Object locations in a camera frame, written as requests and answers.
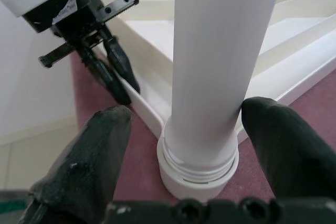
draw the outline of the white cylinder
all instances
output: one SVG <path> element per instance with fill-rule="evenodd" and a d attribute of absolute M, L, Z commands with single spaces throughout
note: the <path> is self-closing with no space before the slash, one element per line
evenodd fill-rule
<path fill-rule="evenodd" d="M 178 198 L 214 197 L 237 168 L 234 126 L 275 1 L 175 0 L 172 116 L 157 150 Z"/>

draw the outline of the maroon carpet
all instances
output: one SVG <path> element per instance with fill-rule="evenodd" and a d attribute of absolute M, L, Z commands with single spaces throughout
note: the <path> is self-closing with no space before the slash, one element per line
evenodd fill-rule
<path fill-rule="evenodd" d="M 96 111 L 116 105 L 111 95 L 100 87 L 72 55 L 72 68 L 79 124 L 82 125 Z M 336 150 L 336 71 L 305 93 L 291 106 Z M 164 188 L 156 159 L 157 139 L 134 113 L 132 134 L 120 178 L 115 191 L 116 200 L 176 201 Z M 261 199 L 273 193 L 257 162 L 250 140 L 239 146 L 240 161 L 236 174 L 220 198 L 238 201 L 246 196 Z"/>

